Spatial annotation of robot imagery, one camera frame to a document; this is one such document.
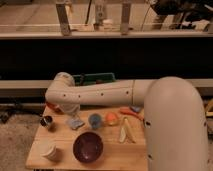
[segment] beige object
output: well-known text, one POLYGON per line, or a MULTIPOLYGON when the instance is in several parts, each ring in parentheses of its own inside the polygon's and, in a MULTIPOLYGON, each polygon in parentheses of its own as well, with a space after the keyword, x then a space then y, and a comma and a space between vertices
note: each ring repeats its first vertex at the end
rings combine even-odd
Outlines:
POLYGON ((39 143, 39 152, 42 157, 54 160, 56 155, 56 145, 53 140, 44 139, 39 143))

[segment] wooden table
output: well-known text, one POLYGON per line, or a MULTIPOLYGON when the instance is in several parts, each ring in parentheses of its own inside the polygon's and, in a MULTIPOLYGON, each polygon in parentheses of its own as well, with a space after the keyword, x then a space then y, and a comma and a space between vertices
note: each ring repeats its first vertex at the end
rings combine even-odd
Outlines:
POLYGON ((56 114, 46 107, 44 115, 51 115, 54 120, 54 131, 48 131, 39 126, 35 139, 33 141, 29 156, 26 161, 28 169, 62 169, 62 170, 140 170, 147 171, 146 146, 142 123, 127 115, 118 113, 118 108, 98 108, 80 111, 80 118, 85 121, 85 125, 77 131, 71 130, 66 124, 69 116, 66 114, 56 114), (80 134, 91 131, 88 124, 88 116, 93 113, 99 113, 101 116, 107 112, 116 112, 121 121, 123 117, 128 117, 136 138, 136 143, 131 143, 126 139, 124 143, 119 143, 120 125, 103 126, 96 132, 104 143, 104 150, 101 157, 93 163, 82 164, 73 155, 72 146, 74 140, 80 134), (58 150, 58 161, 53 162, 39 154, 38 145, 45 139, 54 140, 58 150))

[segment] orange object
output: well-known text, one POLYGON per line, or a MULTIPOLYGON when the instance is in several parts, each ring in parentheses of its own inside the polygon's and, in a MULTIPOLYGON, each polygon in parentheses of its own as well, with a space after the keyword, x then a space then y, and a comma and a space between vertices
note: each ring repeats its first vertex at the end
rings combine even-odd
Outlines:
POLYGON ((143 121, 143 117, 140 116, 138 113, 133 112, 129 107, 121 107, 119 109, 119 112, 123 115, 132 115, 132 116, 138 118, 139 120, 143 121))
POLYGON ((52 109, 56 113, 61 112, 58 105, 55 105, 55 104, 52 104, 52 103, 49 103, 49 102, 46 101, 46 106, 49 107, 50 109, 52 109))
POLYGON ((105 116, 105 121, 108 125, 114 126, 114 125, 118 124, 119 119, 118 119, 118 116, 116 115, 116 113, 109 112, 105 116))

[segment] floor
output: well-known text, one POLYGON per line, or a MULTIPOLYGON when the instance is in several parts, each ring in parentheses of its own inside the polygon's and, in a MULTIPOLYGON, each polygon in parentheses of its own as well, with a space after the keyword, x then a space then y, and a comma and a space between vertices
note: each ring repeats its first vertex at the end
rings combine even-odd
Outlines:
POLYGON ((39 125, 39 116, 19 114, 0 123, 0 170, 25 171, 25 162, 39 125))

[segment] green object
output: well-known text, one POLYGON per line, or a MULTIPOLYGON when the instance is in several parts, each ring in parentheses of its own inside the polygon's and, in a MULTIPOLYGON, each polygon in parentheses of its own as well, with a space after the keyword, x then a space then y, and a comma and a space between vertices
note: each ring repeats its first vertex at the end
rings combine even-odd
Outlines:
POLYGON ((113 73, 74 75, 76 86, 115 82, 113 73))

